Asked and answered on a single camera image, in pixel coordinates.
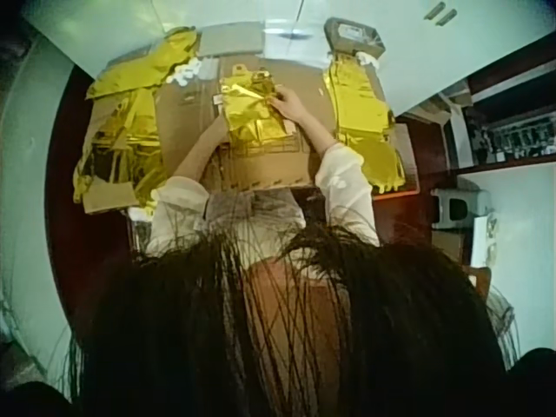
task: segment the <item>white cabinet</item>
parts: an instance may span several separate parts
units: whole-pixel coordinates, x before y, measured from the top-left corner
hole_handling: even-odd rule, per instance
[[[396,115],[556,30],[553,11],[533,0],[446,0],[433,21],[424,16],[439,2],[385,3],[374,20],[387,49],[379,78]],[[457,16],[437,26],[451,9]]]
[[[111,59],[154,42],[165,30],[194,25],[266,21],[301,30],[297,39],[269,34],[265,55],[320,65],[328,47],[322,26],[340,17],[376,28],[386,45],[381,79],[396,115],[452,83],[556,30],[541,0],[39,0],[25,16],[92,76]],[[301,8],[299,22],[296,22]],[[457,16],[436,22],[451,9]]]

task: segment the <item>gold metallic paper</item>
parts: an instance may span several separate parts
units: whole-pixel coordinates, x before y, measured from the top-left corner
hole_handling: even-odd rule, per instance
[[[406,175],[396,149],[382,137],[350,138],[348,145],[363,156],[363,175],[383,194],[406,183]]]
[[[383,133],[391,127],[388,106],[376,98],[367,73],[355,58],[336,56],[324,81],[341,131]]]
[[[288,136],[282,117],[267,102],[275,95],[268,71],[251,72],[243,65],[221,79],[224,115],[232,141],[266,142]]]
[[[92,179],[131,182],[142,207],[152,205],[150,192],[166,181],[156,128],[155,89],[122,94],[112,116],[99,129],[74,171],[74,202],[80,202]]]
[[[363,175],[379,193],[405,182],[400,156],[387,141],[388,106],[376,97],[366,71],[352,56],[338,54],[324,74],[338,123],[338,140],[363,156]]]
[[[175,65],[195,56],[196,47],[196,31],[179,30],[148,55],[108,68],[89,87],[87,98],[160,85]]]

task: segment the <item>cabinet door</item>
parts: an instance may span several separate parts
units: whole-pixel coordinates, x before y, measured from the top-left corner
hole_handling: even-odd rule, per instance
[[[534,0],[389,0],[374,20],[386,46],[379,78],[396,115],[556,29],[553,11]],[[457,10],[445,26],[436,23]]]

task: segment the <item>label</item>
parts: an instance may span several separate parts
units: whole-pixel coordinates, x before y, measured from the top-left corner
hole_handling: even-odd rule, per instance
[[[338,26],[338,34],[341,37],[349,39],[350,41],[361,43],[365,43],[367,41],[365,30],[363,28],[358,28],[357,26],[352,26],[350,24],[340,23],[340,26]]]

